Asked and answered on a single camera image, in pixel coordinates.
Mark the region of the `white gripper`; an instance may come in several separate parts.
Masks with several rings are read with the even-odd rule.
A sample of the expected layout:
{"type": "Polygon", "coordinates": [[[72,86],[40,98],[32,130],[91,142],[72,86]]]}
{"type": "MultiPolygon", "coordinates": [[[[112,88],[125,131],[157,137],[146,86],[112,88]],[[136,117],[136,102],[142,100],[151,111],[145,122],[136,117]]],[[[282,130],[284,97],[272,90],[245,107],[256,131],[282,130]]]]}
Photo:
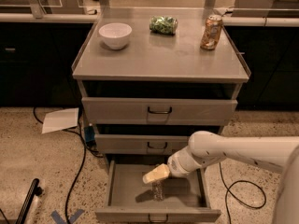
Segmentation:
{"type": "Polygon", "coordinates": [[[168,158],[167,165],[160,164],[151,172],[143,175],[145,184],[150,184],[169,177],[185,177],[203,165],[201,158],[195,157],[189,147],[185,147],[168,158]]]}

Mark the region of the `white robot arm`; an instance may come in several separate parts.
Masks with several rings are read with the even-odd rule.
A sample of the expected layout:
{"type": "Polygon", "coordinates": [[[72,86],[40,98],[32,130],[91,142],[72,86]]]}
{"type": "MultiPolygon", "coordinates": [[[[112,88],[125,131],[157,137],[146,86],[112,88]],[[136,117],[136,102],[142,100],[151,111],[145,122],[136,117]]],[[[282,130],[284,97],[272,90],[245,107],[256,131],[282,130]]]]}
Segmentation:
{"type": "Polygon", "coordinates": [[[224,137],[193,133],[188,145],[143,175],[148,184],[185,177],[224,159],[241,161],[281,175],[272,224],[299,224],[299,137],[224,137]]]}

